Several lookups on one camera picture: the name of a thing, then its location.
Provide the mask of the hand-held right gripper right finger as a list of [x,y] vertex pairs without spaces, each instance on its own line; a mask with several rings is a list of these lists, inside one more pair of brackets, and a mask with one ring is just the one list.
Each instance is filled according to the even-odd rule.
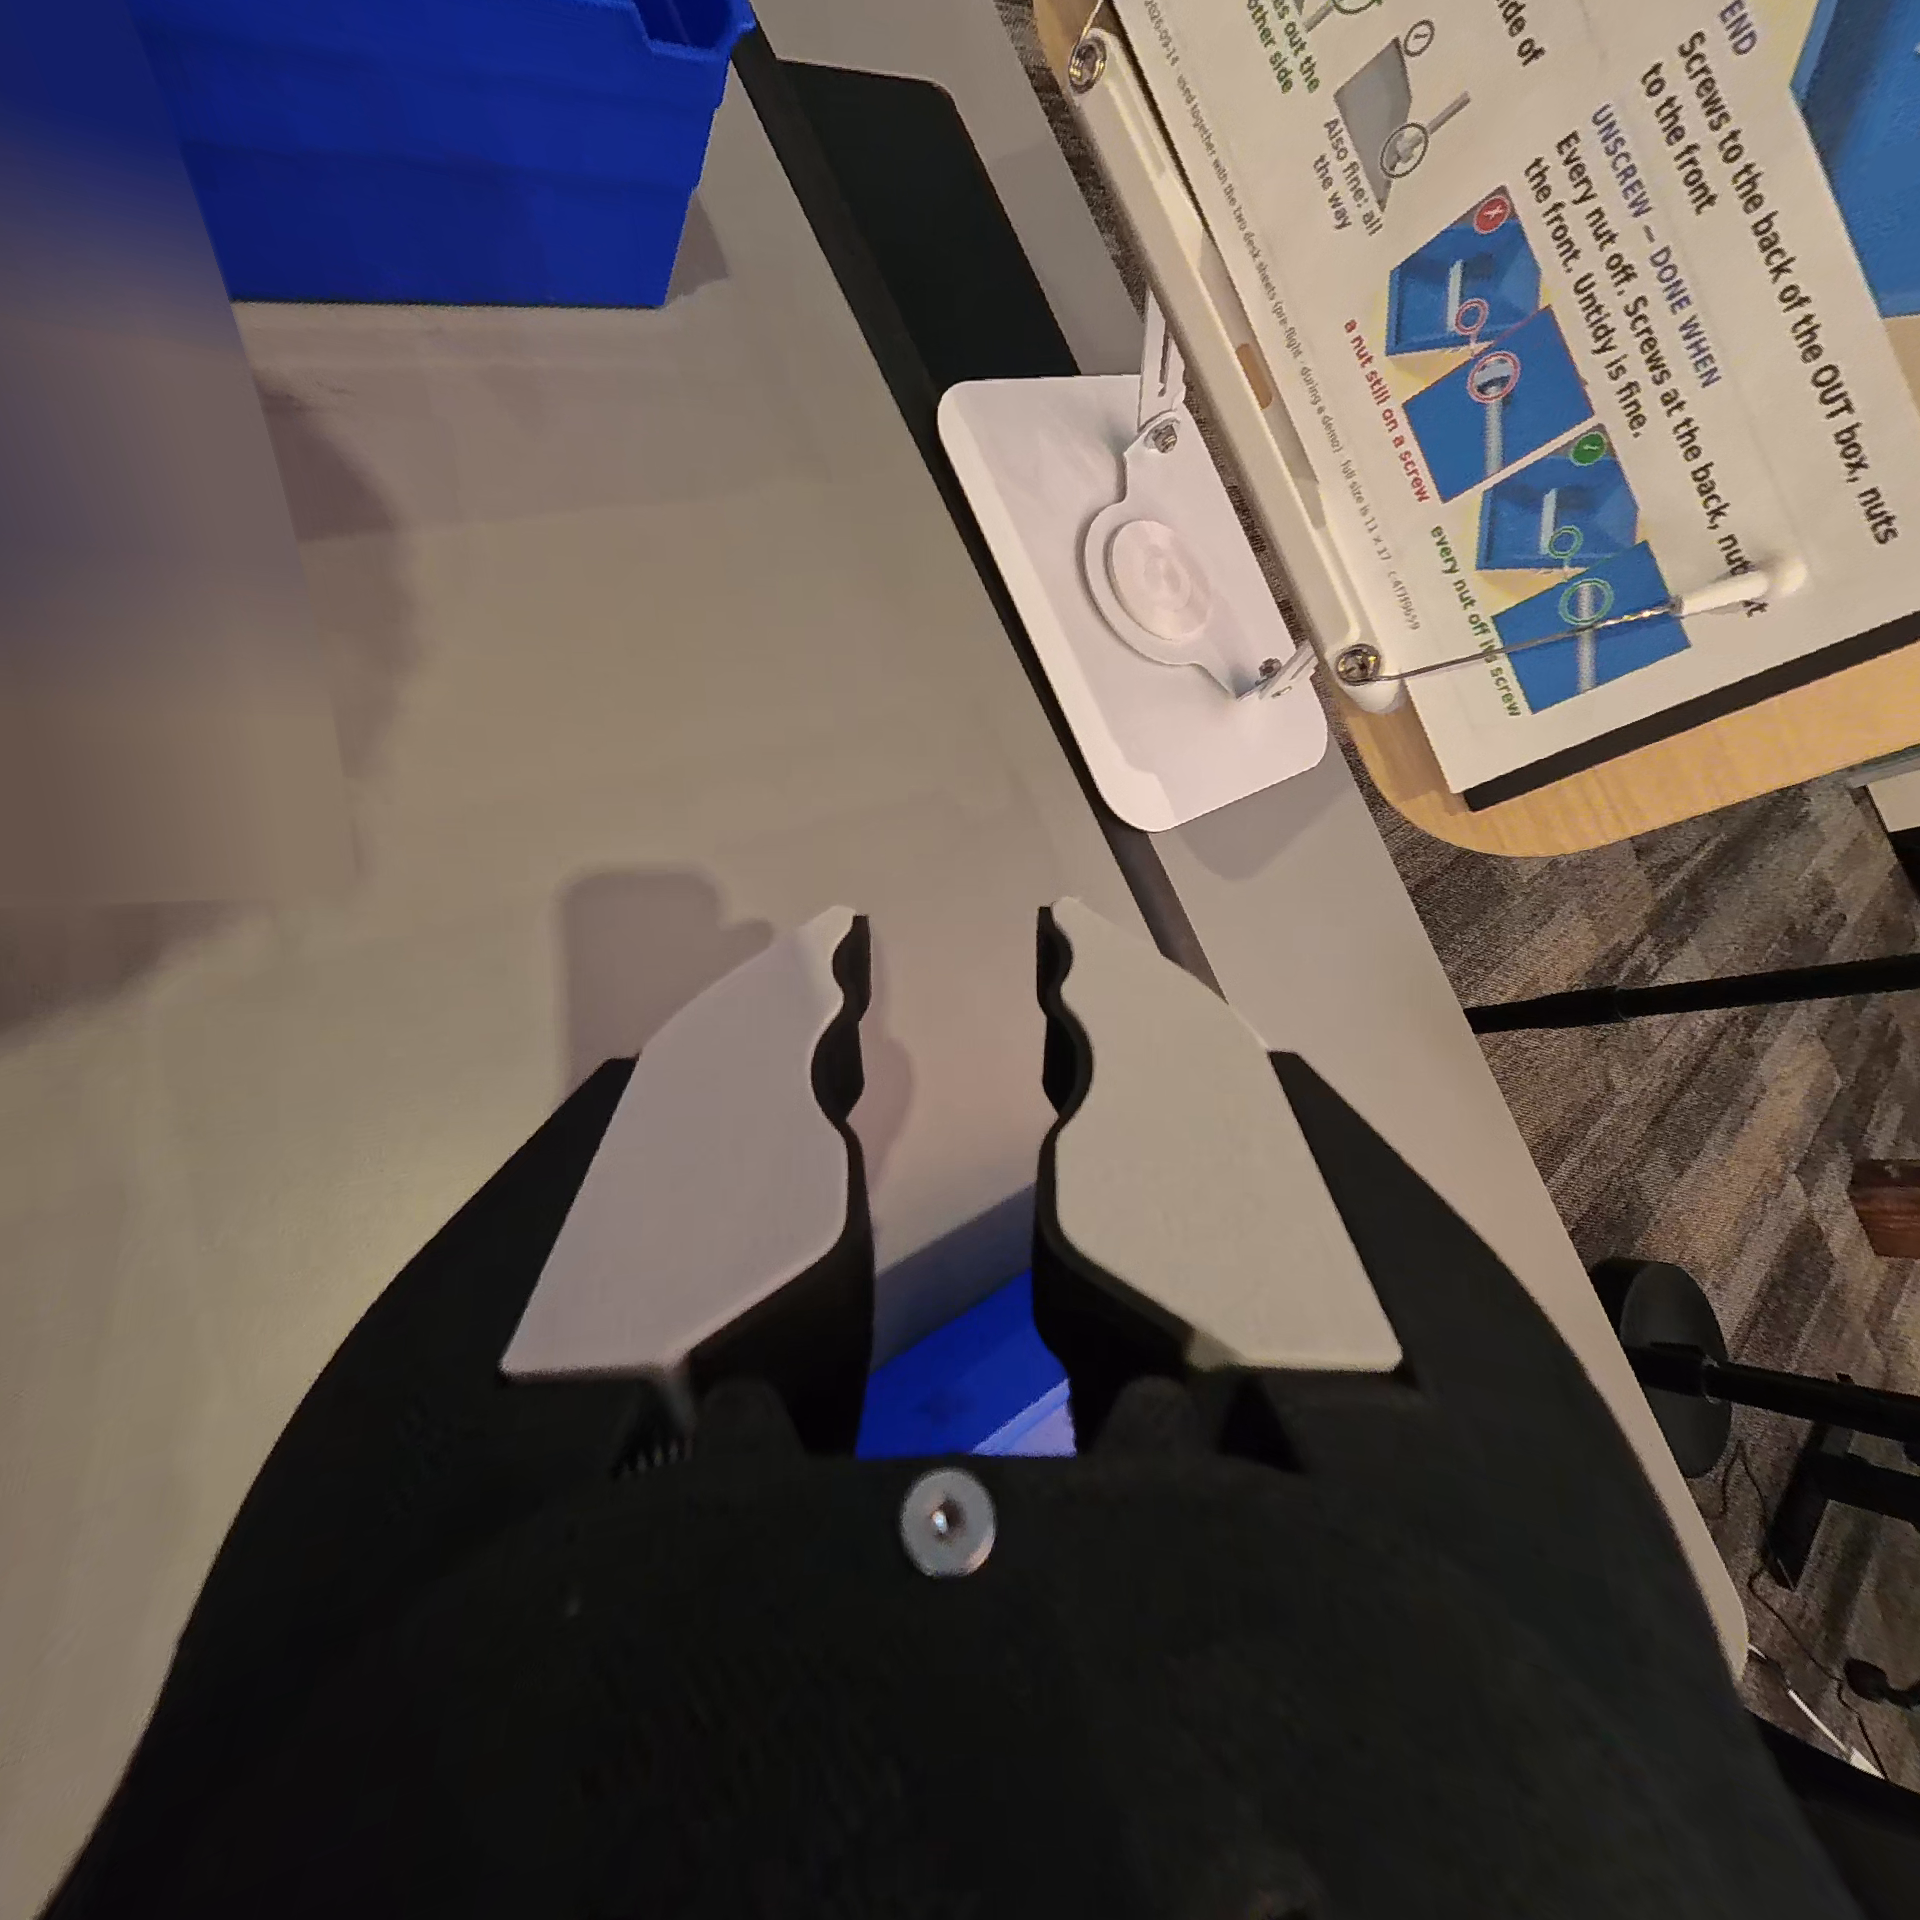
[[1082,899],[1041,913],[1037,1002],[1030,1296],[1075,1440],[1146,1379],[1395,1374],[1402,1342],[1256,1028]]

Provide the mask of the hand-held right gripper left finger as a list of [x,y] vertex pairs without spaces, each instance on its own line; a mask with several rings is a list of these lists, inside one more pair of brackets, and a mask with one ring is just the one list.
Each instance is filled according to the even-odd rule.
[[680,1431],[716,1385],[760,1381],[811,1451],[853,1451],[876,1301],[851,1125],[870,998],[870,920],[831,906],[667,1019],[504,1351],[508,1379],[639,1379]]

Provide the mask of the blue plastic bin with divider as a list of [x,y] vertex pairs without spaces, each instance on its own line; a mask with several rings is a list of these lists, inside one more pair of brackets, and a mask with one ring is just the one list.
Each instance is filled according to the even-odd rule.
[[231,301],[661,308],[744,3],[129,7]]

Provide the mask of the black round stand base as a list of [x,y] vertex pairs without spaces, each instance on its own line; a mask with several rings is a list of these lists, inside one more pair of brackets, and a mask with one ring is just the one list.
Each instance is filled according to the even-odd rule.
[[1732,1444],[1734,1408],[1714,1399],[1700,1374],[1704,1364],[1730,1359],[1708,1294],[1671,1260],[1605,1258],[1588,1274],[1681,1477],[1716,1475]]

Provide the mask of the black stand rod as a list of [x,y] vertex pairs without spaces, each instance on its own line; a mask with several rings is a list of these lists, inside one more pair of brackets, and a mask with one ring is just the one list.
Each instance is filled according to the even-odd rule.
[[1588,988],[1465,1011],[1472,1033],[1549,1033],[1621,1027],[1655,1018],[1748,1012],[1772,1006],[1850,1002],[1918,990],[1918,956],[1896,954],[1807,969],[1714,977],[1645,988]]

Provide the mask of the printed instruction poster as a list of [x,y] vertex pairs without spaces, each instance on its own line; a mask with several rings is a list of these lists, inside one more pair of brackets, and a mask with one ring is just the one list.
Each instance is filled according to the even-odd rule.
[[1472,810],[1915,638],[1915,3],[1117,5]]

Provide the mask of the black textured pad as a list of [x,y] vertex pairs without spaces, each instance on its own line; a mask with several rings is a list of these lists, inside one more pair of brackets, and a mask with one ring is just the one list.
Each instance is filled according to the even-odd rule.
[[953,492],[950,390],[1077,371],[959,107],[932,83],[789,61],[764,35],[732,67],[911,440]]

